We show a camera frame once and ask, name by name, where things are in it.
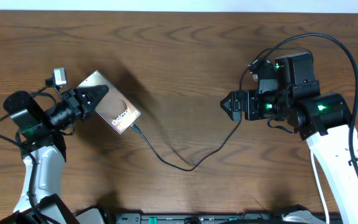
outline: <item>table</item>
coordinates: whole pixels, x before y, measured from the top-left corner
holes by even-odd
[[[141,110],[137,125],[162,157],[190,167],[236,125],[219,102],[238,88],[251,60],[305,32],[333,35],[358,64],[357,14],[0,11],[0,117],[7,96],[42,88],[53,68],[66,68],[72,88],[99,70]],[[340,48],[314,37],[286,47],[309,48],[321,92],[336,91],[352,107],[354,76]],[[243,88],[257,83],[246,75]],[[16,129],[11,120],[0,124],[10,138]],[[306,143],[266,120],[244,121],[193,172],[162,164],[139,135],[119,135],[97,115],[65,139],[62,200],[72,212],[96,203],[144,213],[242,213],[297,203],[322,212]],[[18,149],[0,140],[0,219],[17,203],[24,172]],[[337,212],[319,174],[329,211]]]

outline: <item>green component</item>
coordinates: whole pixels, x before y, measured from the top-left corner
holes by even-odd
[[[322,110],[324,110],[324,109],[326,108],[326,107],[325,107],[325,106],[323,106],[323,105],[318,105],[317,107],[318,107],[318,109],[319,109],[319,110],[321,110],[321,111],[322,111]]]
[[[150,217],[150,218],[149,218],[149,224],[157,224],[157,218],[155,218],[155,217]]]

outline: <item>green led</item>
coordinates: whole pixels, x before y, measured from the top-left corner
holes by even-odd
[[[319,110],[324,110],[324,109],[326,108],[326,107],[323,106],[323,105],[318,105],[317,107],[318,107]]]

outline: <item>white wall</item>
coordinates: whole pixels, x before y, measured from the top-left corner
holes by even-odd
[[[358,13],[358,0],[0,0],[0,9]]]

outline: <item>wooden table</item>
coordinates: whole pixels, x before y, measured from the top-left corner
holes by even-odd
[[[0,11],[0,117],[9,94],[38,90],[53,68],[66,68],[72,88],[99,70],[142,111],[137,124],[163,158],[190,167],[236,125],[219,102],[238,88],[250,61],[305,32],[335,36],[358,63],[356,14]],[[354,76],[340,48],[319,38],[287,47],[309,48],[321,92],[336,91],[352,106]],[[254,88],[246,75],[244,89]],[[11,120],[0,124],[10,138],[16,129]],[[244,121],[193,172],[162,164],[135,132],[120,136],[97,115],[65,139],[62,199],[72,212],[98,202],[145,213],[241,213],[297,203],[322,211],[306,143],[266,120]],[[24,171],[18,149],[0,140],[0,219],[19,199]],[[329,210],[337,212],[319,173]]]

